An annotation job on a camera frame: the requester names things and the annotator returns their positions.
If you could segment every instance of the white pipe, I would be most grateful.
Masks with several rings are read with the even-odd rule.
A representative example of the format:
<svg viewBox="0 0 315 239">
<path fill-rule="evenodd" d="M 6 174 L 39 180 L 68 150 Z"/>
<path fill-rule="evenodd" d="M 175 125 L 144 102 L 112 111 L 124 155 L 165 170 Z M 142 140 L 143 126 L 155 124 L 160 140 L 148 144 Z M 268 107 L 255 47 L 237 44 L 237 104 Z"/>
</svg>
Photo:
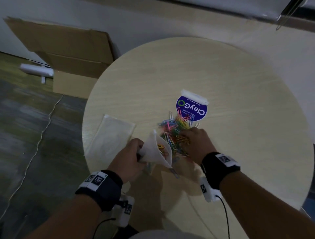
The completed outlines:
<svg viewBox="0 0 315 239">
<path fill-rule="evenodd" d="M 42 67 L 42 66 L 21 64 L 20 70 L 27 73 L 27 74 L 32 74 L 32 75 L 45 76 L 45 77 L 50 77 L 50 78 L 53 78 L 53 76 L 54 76 L 54 70 L 53 69 L 47 68 L 47 67 Z"/>
</svg>

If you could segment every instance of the black cable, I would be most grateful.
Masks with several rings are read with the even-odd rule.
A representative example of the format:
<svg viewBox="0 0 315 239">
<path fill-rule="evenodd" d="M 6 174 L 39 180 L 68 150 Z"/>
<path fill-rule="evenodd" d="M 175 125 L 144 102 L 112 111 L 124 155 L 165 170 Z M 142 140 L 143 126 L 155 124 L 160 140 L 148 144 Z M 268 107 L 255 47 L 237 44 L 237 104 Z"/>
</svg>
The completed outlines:
<svg viewBox="0 0 315 239">
<path fill-rule="evenodd" d="M 218 197 L 221 200 L 222 204 L 223 204 L 223 207 L 224 207 L 224 210 L 225 210 L 225 215 L 226 215 L 226 222 L 227 222 L 227 233 L 228 233 L 229 239 L 230 239 L 230 227 L 229 227 L 229 219 L 227 218 L 227 211 L 226 211 L 226 208 L 225 208 L 225 205 L 224 205 L 224 202 L 223 202 L 222 198 L 220 198 L 218 195 L 216 195 L 216 197 Z"/>
<path fill-rule="evenodd" d="M 97 227 L 95 228 L 95 231 L 94 231 L 94 234 L 93 234 L 92 239 L 94 239 L 94 237 L 95 237 L 95 233 L 96 233 L 96 231 L 97 231 L 98 227 L 99 227 L 99 226 L 100 226 L 103 222 L 107 222 L 107 221 L 115 221 L 115 220 L 116 220 L 116 218 L 109 218 L 109 219 L 106 219 L 106 220 L 101 221 L 101 222 L 97 225 Z"/>
</svg>

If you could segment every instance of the brown cardboard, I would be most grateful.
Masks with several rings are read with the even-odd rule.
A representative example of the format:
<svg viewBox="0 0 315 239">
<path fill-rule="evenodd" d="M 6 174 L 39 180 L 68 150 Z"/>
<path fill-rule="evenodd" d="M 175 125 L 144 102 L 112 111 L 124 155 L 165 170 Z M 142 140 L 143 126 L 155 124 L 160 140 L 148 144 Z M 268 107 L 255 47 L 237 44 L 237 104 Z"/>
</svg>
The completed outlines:
<svg viewBox="0 0 315 239">
<path fill-rule="evenodd" d="M 113 62 L 106 32 L 16 18 L 5 22 L 29 51 L 55 70 L 53 92 L 88 98 L 97 78 Z"/>
<path fill-rule="evenodd" d="M 97 79 L 54 71 L 53 92 L 88 99 Z"/>
</svg>

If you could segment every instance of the round wooden table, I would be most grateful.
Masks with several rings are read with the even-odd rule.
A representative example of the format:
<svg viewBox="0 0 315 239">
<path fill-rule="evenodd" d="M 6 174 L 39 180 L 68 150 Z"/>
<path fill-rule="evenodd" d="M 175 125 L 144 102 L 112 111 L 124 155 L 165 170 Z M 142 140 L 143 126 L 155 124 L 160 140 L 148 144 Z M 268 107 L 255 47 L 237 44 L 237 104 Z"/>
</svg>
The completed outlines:
<svg viewBox="0 0 315 239">
<path fill-rule="evenodd" d="M 146 140 L 157 123 L 176 112 L 182 89 L 208 99 L 200 121 L 217 150 L 235 158 L 259 185 L 299 209 L 313 175 L 314 154 L 308 125 L 293 94 L 270 67 L 240 49 L 202 38 L 168 38 L 139 46 L 101 75 L 83 118 L 86 150 L 108 114 L 137 124 L 133 137 Z M 90 171 L 109 162 L 89 160 Z M 220 201 L 207 203 L 200 168 L 185 159 L 174 169 L 157 166 L 131 183 L 135 198 L 130 224 L 139 231 L 167 229 L 207 238 L 227 238 Z M 246 238 L 228 209 L 233 238 Z"/>
</svg>

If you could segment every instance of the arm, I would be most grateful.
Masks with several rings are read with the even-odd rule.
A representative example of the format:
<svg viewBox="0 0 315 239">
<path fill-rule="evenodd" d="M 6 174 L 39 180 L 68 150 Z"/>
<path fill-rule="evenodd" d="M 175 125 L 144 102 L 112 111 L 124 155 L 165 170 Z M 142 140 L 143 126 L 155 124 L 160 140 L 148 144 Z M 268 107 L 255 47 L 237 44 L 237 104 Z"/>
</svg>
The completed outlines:
<svg viewBox="0 0 315 239">
<path fill-rule="evenodd" d="M 139 139 L 131 140 L 109 165 L 107 170 L 111 172 L 107 172 L 108 178 L 113 180 L 120 189 L 123 183 L 135 177 L 144 168 L 145 164 L 138 163 L 136 158 L 137 150 L 142 145 L 143 142 Z M 112 205 L 115 203 L 106 200 L 97 201 L 84 193 L 75 195 L 67 207 L 52 215 L 25 239 L 66 239 L 69 237 L 86 239 L 92 237 L 102 212 L 101 208 L 112 208 Z"/>
<path fill-rule="evenodd" d="M 182 134 L 190 139 L 183 149 L 202 165 L 210 186 L 220 189 L 249 238 L 315 238 L 310 218 L 256 184 L 239 167 L 228 168 L 216 158 L 218 153 L 203 129 Z"/>
</svg>

